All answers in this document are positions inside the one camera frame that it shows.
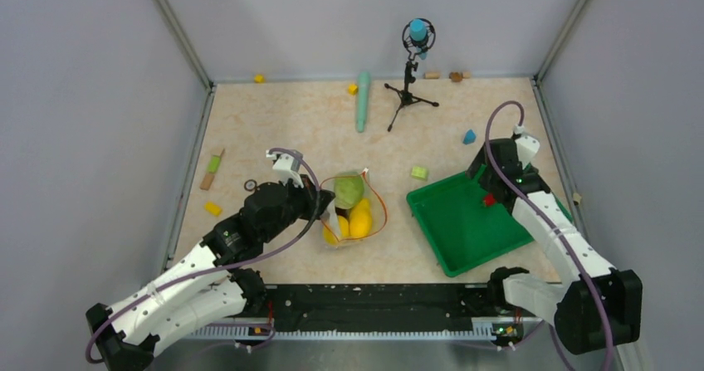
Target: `small circular ring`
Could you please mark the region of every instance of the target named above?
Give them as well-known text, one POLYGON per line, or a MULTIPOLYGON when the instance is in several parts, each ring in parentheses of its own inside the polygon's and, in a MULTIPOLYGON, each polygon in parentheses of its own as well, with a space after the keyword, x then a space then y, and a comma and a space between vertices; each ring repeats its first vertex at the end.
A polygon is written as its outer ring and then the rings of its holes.
POLYGON ((249 179, 246 182, 244 182, 244 189, 252 192, 257 189, 257 181, 254 179, 249 179))

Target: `beige speckled floor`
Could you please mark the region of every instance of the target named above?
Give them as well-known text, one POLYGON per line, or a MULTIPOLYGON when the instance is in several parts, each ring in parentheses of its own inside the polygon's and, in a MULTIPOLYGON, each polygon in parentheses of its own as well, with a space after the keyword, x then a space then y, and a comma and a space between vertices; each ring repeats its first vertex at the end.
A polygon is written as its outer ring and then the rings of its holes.
MULTIPOLYGON (((402 85, 400 81, 389 83, 402 85)), ((375 81, 370 91, 367 129, 362 134, 354 129, 355 98, 347 94, 348 84, 218 85, 176 260, 190 251, 216 222, 239 210, 248 195, 242 188, 247 179, 254 178, 259 183, 276 180, 264 153, 270 147, 284 147, 301 151, 320 180, 368 167, 374 188, 389 208, 389 223, 369 240, 339 249, 324 244, 320 223, 316 223, 292 248, 254 265, 267 284, 486 282, 499 266, 522 266, 548 281, 558 280, 534 242, 459 277, 446 277, 405 200, 408 192, 425 184, 410 178, 412 166, 429 168, 429 183, 465 170, 482 145, 489 114, 503 101, 518 100, 526 107, 527 131, 543 144, 534 165, 564 201, 527 78, 472 79, 459 84, 419 79, 412 86, 413 93, 438 101, 440 107, 412 105, 402 110, 391 133, 386 128, 398 97, 385 90, 382 81, 375 81), (476 143, 462 144, 467 129, 477 133, 476 143), (212 188, 204 192, 198 185, 210 150, 217 146, 224 146, 226 153, 212 188), (205 212, 206 201, 222 207, 220 217, 205 212)), ((511 134, 517 115, 517 111, 507 110, 497 117, 492 129, 496 137, 511 134)), ((303 225, 297 222, 267 245, 265 251, 289 241, 303 225)))

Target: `green tray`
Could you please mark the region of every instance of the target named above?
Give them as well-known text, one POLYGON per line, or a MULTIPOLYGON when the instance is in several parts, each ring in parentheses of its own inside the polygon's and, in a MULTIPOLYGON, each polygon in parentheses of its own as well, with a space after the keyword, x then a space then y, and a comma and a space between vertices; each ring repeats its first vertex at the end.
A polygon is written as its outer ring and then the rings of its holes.
MULTIPOLYGON (((408 193, 406 201, 448 277, 521 247, 533 238, 497 204, 482 206, 486 196, 464 172, 408 193)), ((558 201, 562 212, 570 218, 558 201)))

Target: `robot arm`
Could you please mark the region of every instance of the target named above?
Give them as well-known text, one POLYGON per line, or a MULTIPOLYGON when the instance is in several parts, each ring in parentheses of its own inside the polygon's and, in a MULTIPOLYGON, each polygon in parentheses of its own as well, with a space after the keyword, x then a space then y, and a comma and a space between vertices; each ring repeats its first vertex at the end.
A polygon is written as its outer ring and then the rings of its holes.
POLYGON ((561 285, 548 284, 527 270, 501 268, 491 275, 489 292, 495 305, 526 309, 553 325, 562 344, 572 354, 605 347, 604 329, 584 283, 590 278, 601 295, 611 324, 614 344, 638 339, 643 286, 633 271, 619 271, 595 251, 562 213, 555 196, 530 162, 540 143, 516 126, 510 139, 493 139, 491 152, 501 171, 556 225, 513 192, 488 161, 482 146, 467 170, 488 191, 484 204, 500 203, 540 245, 557 270, 561 285), (562 235, 579 257, 588 276, 582 276, 559 239, 562 235))
POLYGON ((299 162, 289 154, 266 156, 274 161, 279 183, 258 186, 238 213, 216 224, 181 261, 144 288, 110 306, 96 304, 86 312, 95 333, 110 315, 132 306, 95 342, 108 369, 145 369, 185 335, 223 317, 257 311, 264 304, 266 289, 255 271, 211 270, 261 255, 265 243, 298 219, 319 218, 334 198, 332 192, 321 190, 316 207, 315 187, 307 176, 298 174, 299 162), (184 277, 167 290, 157 290, 184 277), (144 295, 149 298, 133 305, 144 295))

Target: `yellow fruit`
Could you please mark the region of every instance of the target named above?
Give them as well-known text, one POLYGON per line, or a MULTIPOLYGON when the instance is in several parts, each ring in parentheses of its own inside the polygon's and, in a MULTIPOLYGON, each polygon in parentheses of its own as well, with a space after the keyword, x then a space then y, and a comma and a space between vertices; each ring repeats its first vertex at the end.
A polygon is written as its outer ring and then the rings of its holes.
POLYGON ((337 245, 339 239, 341 240, 350 236, 350 223, 347 222, 347 219, 338 215, 337 222, 340 225, 342 237, 335 237, 335 234, 333 234, 333 232, 326 225, 323 225, 323 239, 331 245, 337 245))
POLYGON ((371 204, 367 198, 362 198, 357 205, 354 205, 350 211, 350 220, 358 212, 371 212, 371 204))
POLYGON ((369 198, 362 198, 361 201, 357 205, 354 205, 352 209, 355 209, 357 207, 366 207, 367 209, 371 208, 371 203, 369 202, 369 198))
POLYGON ((352 238, 367 237, 372 231, 372 212, 361 208, 350 214, 350 236, 352 238))

